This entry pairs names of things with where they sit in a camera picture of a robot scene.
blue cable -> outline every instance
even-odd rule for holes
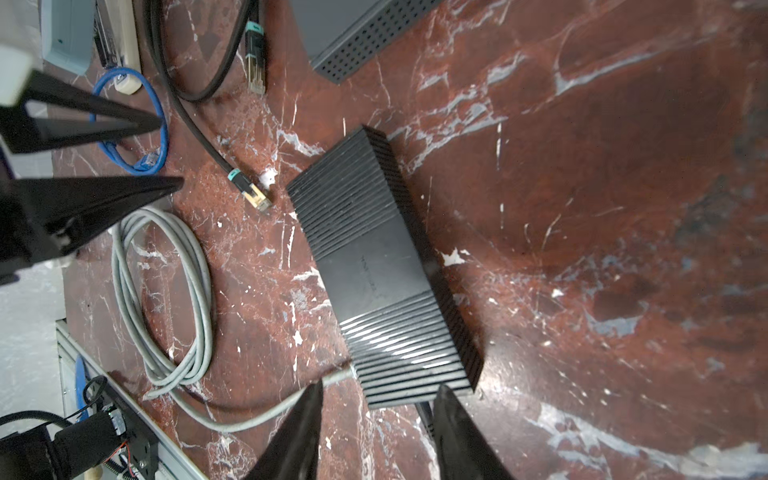
[[[107,70],[101,78],[98,79],[96,85],[94,85],[93,94],[98,95],[101,93],[101,89],[112,78],[118,75],[133,75],[141,81],[141,84],[147,90],[152,105],[154,105],[154,111],[157,116],[163,121],[163,125],[160,127],[160,153],[154,152],[144,155],[141,160],[136,162],[135,165],[129,165],[125,163],[123,157],[118,153],[117,145],[114,142],[98,142],[98,146],[101,151],[107,155],[112,163],[118,165],[123,170],[127,171],[131,175],[155,175],[165,165],[165,157],[168,155],[168,126],[165,124],[165,113],[163,112],[163,106],[160,103],[160,99],[157,97],[152,85],[149,83],[142,74],[135,71],[133,68],[117,67]],[[96,121],[96,115],[91,114],[91,121]]]

marble countertop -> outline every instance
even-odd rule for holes
[[[170,56],[189,88],[218,65],[238,5],[167,3]],[[245,419],[348,359],[285,187],[368,124],[390,138],[485,359],[463,402],[510,473],[768,474],[763,7],[445,0],[334,85],[311,70],[288,2],[266,2],[267,96],[247,91],[238,57],[194,119],[268,187],[268,215],[245,204],[159,92],[164,174],[186,180],[168,206],[200,239],[216,292],[214,359],[193,388],[201,412]],[[100,69],[48,71],[90,89]],[[151,108],[143,91],[108,97]],[[159,135],[125,145],[135,158]],[[58,176],[122,174],[94,145],[56,151],[54,163]],[[105,233],[66,270],[68,323],[141,400],[150,385],[114,300],[110,253]],[[129,261],[151,331],[179,360],[194,328],[178,256],[151,228]],[[241,478],[278,426],[219,434],[167,397],[141,402],[213,479]],[[413,407],[369,411],[351,379],[328,388],[319,477],[438,478],[417,418]]]

gold-plated connector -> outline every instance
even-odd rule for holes
[[[258,211],[266,212],[270,209],[270,207],[272,207],[272,202],[270,202],[270,199],[267,198],[266,195],[264,195],[264,193],[256,187],[256,185],[251,184],[250,189],[253,194],[250,192],[243,192],[243,196],[250,202],[251,205],[258,209]]]
[[[246,55],[246,77],[248,80],[248,89],[258,95],[264,95],[266,85],[264,84],[264,69],[259,66],[257,58],[253,55]]]

black network switch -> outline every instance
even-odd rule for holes
[[[288,185],[371,409],[474,390],[482,361],[384,134],[360,127]]]

red wire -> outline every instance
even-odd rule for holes
[[[128,448],[128,473],[131,474],[131,477],[136,478],[136,475],[134,474],[134,470],[131,468],[131,446],[126,444],[125,445]]]
[[[105,458],[105,459],[104,459],[104,461],[103,461],[102,463],[107,463],[107,461],[108,461],[110,458],[114,457],[114,454],[115,454],[115,453],[119,452],[119,451],[120,451],[120,449],[122,449],[122,448],[123,448],[123,447],[125,447],[126,445],[127,445],[127,443],[126,443],[126,442],[123,442],[123,443],[122,443],[122,445],[120,445],[119,447],[117,447],[117,448],[114,450],[114,452],[112,452],[111,454],[109,454],[109,456],[108,456],[107,458]]]

